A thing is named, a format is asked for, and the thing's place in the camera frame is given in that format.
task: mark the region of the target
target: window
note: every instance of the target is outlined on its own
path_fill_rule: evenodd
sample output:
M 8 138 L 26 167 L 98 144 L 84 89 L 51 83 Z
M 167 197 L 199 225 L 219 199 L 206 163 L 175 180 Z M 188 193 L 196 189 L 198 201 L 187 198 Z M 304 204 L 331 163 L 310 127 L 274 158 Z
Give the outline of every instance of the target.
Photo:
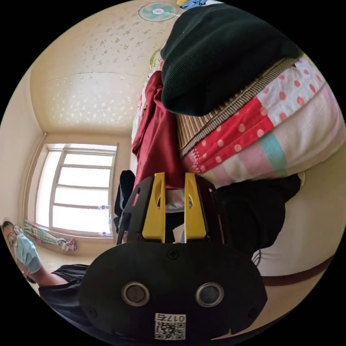
M 57 232 L 111 236 L 116 146 L 47 146 L 36 196 L 35 223 Z

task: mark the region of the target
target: screw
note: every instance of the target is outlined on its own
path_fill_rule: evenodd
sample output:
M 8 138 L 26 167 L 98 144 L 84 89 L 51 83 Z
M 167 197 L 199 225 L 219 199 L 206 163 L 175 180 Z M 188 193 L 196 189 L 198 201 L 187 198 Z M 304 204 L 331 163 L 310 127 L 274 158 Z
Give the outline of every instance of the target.
M 97 317 L 97 312 L 96 312 L 96 310 L 95 310 L 94 308 L 88 307 L 88 308 L 87 308 L 87 311 L 88 311 L 88 313 L 89 313 L 89 315 L 90 315 L 91 317 L 93 317 L 93 318 L 96 318 L 96 317 Z
M 167 256 L 170 260 L 176 260 L 179 257 L 179 252 L 177 250 L 169 250 Z

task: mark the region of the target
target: face mask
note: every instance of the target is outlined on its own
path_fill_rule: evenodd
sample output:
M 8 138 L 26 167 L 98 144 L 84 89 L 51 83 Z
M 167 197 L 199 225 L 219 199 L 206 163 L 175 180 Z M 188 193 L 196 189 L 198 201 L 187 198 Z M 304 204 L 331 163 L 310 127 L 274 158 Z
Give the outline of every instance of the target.
M 34 274 L 41 268 L 41 260 L 36 251 L 35 245 L 24 234 L 17 235 L 14 253 L 16 258 L 19 259 L 28 269 L 29 274 Z

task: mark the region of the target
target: window pane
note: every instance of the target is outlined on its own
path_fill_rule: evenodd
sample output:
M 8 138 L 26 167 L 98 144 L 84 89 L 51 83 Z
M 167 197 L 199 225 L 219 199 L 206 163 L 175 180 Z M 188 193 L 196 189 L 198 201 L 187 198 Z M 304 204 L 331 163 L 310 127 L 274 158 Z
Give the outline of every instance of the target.
M 109 187 L 110 169 L 62 167 L 58 184 Z
M 70 144 L 69 148 L 73 149 L 93 149 L 93 150 L 109 150 L 116 151 L 115 145 L 99 145 L 99 144 Z
M 53 206 L 53 227 L 81 232 L 110 232 L 109 212 Z
M 111 166 L 113 156 L 66 154 L 65 165 Z
M 37 191 L 36 222 L 49 227 L 49 202 L 55 171 L 58 166 L 61 152 L 51 151 L 48 153 Z
M 75 205 L 108 205 L 108 190 L 86 190 L 81 188 L 57 187 L 55 203 Z

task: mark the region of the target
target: window frame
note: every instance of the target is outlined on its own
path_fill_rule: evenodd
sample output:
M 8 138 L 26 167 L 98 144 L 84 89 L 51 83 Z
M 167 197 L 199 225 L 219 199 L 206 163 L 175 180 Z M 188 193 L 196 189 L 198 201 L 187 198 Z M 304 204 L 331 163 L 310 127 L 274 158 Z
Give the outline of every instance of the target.
M 71 144 L 65 144 L 63 148 L 55 148 L 51 146 L 46 146 L 46 155 L 44 158 L 44 163 L 41 167 L 40 175 L 39 175 L 39 181 L 37 184 L 36 189 L 36 195 L 35 195 L 35 209 L 34 209 L 34 223 L 38 225 L 39 227 L 42 227 L 48 231 L 52 231 L 59 234 L 69 235 L 69 236 L 76 236 L 76 237 L 88 237 L 88 238 L 113 238 L 115 228 L 113 223 L 110 226 L 110 233 L 106 235 L 102 235 L 99 232 L 87 232 L 87 231 L 75 231 L 75 230 L 69 230 L 69 229 L 62 229 L 58 227 L 53 227 L 53 206 L 62 206 L 62 207 L 71 207 L 71 208 L 78 208 L 78 209 L 98 209 L 99 206 L 86 206 L 86 205 L 73 205 L 73 204 L 61 204 L 61 203 L 55 203 L 55 193 L 57 187 L 69 187 L 69 188 L 79 188 L 79 189 L 90 189 L 90 190 L 107 190 L 108 191 L 108 205 L 109 208 L 109 217 L 113 218 L 113 210 L 112 210 L 112 192 L 113 192 L 113 181 L 114 181 L 114 172 L 115 172 L 115 166 L 116 166 L 116 157 L 118 153 L 118 145 L 113 145 L 112 147 L 115 147 L 115 150 L 100 150 L 100 149 L 78 149 L 78 148 L 70 148 Z M 60 152 L 60 158 L 55 170 L 53 183 L 50 191 L 50 202 L 49 202 L 49 226 L 40 225 L 36 221 L 36 213 L 37 213 L 37 199 L 38 199 L 38 191 L 39 186 L 42 179 L 43 169 L 45 167 L 45 163 L 47 160 L 47 157 L 50 152 Z M 111 166 L 93 166 L 93 165 L 81 165 L 81 164 L 64 164 L 64 160 L 67 154 L 83 154 L 83 155 L 97 155 L 97 156 L 112 156 L 112 163 Z M 96 168 L 96 169 L 109 169 L 110 170 L 110 177 L 108 182 L 108 187 L 89 187 L 89 186 L 70 186 L 70 185 L 62 185 L 58 184 L 60 172 L 62 167 L 76 167 L 76 168 Z

